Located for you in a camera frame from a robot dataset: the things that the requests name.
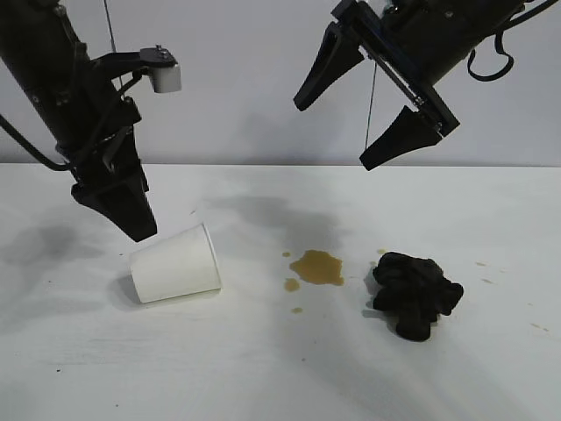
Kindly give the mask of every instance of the paper cup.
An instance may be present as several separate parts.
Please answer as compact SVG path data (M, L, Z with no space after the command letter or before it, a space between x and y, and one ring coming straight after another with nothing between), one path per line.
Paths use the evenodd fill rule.
M131 254L129 263L141 303L221 288L204 224Z

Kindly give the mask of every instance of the black cloth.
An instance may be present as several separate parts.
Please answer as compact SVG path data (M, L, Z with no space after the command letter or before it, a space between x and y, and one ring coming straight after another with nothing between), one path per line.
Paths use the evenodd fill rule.
M404 339L427 340L430 323L437 321L438 314L450 316L464 294L464 288L447 280L432 259L386 253L373 276L382 287L373 299L373 308L396 312L399 322L395 331Z

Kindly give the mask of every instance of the table surface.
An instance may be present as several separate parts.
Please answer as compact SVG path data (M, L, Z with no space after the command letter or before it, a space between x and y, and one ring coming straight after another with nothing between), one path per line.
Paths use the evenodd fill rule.
M0 166L3 421L559 419L561 169L146 173L160 234L134 244L68 174ZM223 290L138 304L128 254L195 209ZM284 290L309 249L343 261L344 286ZM369 309L379 249L464 285L429 341Z

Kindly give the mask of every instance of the brown liquid puddle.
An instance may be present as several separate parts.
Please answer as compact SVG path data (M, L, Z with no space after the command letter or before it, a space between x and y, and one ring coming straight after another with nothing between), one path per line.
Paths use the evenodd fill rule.
M288 292L295 292L300 289L300 283L295 278L288 278L284 282L284 289Z
M331 256L327 252L308 250L301 259L290 264L300 278L314 285L341 286L344 279L341 276L343 261Z

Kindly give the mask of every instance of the background wall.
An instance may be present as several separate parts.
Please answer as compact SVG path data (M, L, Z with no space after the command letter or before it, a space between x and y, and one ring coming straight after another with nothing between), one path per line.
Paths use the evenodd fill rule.
M109 52L103 0L66 1L90 55ZM383 1L375 2L376 6ZM373 63L363 62L308 111L292 98L316 57L337 0L110 0L117 48L162 44L182 66L183 91L156 95L145 81L131 94L144 117L138 148L145 162L357 164L364 149ZM476 82L460 64L437 89L462 125L437 147L394 163L561 165L561 5L515 28L505 47L514 70ZM476 69L503 64L491 42ZM406 103L378 73L371 141ZM54 140L0 67L0 112L44 151ZM28 161L0 132L0 161Z

